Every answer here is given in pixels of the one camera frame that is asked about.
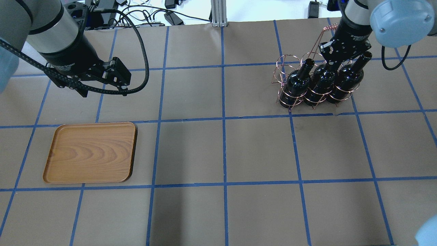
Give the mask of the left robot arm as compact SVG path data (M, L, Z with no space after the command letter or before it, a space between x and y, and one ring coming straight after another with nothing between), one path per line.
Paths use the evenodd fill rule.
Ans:
M1 91L19 60L43 71L59 88L82 97L89 92L129 94L131 73L115 57L99 58L84 32L89 6L60 0L1 1Z

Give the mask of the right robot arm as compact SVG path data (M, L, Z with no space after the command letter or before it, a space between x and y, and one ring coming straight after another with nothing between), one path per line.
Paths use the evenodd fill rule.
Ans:
M383 47L412 45L436 35L435 0L350 0L332 39L319 45L326 62L340 63L359 57L371 48L374 33Z

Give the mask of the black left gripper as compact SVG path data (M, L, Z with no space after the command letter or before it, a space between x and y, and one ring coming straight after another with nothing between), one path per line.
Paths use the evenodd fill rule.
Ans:
M69 47L61 51L46 53L45 59L52 68L65 76L77 76L85 81L100 77L100 83L116 88L99 89L100 93L128 92L131 73L125 64L118 57L107 62L101 60L84 35L79 35Z

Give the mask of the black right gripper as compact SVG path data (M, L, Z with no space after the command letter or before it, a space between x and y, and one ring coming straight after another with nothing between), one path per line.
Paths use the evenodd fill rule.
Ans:
M348 19L340 19L331 40L319 44L320 53L328 63L353 60L370 50L368 37L371 33L370 25L360 25Z

